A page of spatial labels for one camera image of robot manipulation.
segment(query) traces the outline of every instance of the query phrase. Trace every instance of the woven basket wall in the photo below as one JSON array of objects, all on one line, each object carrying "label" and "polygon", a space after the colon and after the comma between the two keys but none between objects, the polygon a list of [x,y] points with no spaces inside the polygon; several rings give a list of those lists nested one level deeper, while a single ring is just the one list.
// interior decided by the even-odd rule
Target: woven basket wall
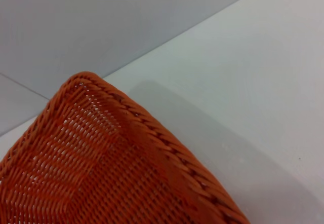
[{"label": "woven basket wall", "polygon": [[249,223],[216,178],[97,75],[72,76],[0,163],[3,223]]}]

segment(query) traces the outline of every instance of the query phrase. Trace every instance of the basket rim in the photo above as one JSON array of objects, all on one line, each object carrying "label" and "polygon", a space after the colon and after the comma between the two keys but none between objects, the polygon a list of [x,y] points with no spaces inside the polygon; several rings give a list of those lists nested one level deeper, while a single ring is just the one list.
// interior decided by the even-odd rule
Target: basket rim
[{"label": "basket rim", "polygon": [[[118,107],[127,110],[129,113],[125,115],[129,120],[136,121],[143,128],[142,133],[147,134],[153,139],[153,142],[163,144],[165,147],[171,147],[174,155],[173,165],[179,170],[179,173],[189,182],[190,190],[198,195],[198,199],[208,207],[216,215],[227,215],[234,218],[239,223],[249,223],[244,214],[239,210],[237,205],[222,189],[219,181],[199,162],[199,160],[184,146],[169,130],[162,126],[148,111],[130,99],[125,93],[118,90],[113,85],[107,83],[98,75],[92,72],[79,72],[71,76],[47,103],[45,109],[36,118],[25,133],[16,141],[8,153],[0,162],[0,186],[1,180],[11,167],[18,161],[24,152],[39,133],[41,129],[39,125],[46,125],[50,116],[59,107],[60,102],[64,100],[66,91],[76,84],[86,83],[92,84],[100,88],[107,95],[115,100]],[[216,208],[215,203],[222,205],[224,208],[220,211]]]}]

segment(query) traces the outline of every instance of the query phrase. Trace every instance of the gray wall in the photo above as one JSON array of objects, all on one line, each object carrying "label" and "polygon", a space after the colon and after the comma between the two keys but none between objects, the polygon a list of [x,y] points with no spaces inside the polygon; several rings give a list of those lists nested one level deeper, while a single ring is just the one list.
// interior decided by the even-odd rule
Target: gray wall
[{"label": "gray wall", "polygon": [[46,98],[105,76],[236,0],[0,0],[0,72]]}]

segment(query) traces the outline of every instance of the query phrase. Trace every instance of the white tabletop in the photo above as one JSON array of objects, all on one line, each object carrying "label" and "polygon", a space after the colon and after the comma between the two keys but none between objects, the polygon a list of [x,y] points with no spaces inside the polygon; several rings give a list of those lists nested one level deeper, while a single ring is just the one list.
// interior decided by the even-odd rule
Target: white tabletop
[{"label": "white tabletop", "polygon": [[[251,223],[324,223],[323,2],[240,0],[105,78]],[[2,155],[31,122],[1,137]]]}]

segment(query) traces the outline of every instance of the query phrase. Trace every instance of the orange wicker basket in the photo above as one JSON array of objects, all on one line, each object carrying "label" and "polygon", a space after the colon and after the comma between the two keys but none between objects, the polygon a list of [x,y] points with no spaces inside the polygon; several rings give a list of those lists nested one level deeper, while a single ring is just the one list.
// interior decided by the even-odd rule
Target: orange wicker basket
[{"label": "orange wicker basket", "polygon": [[216,178],[97,75],[72,76],[0,163],[3,223],[249,223]]}]

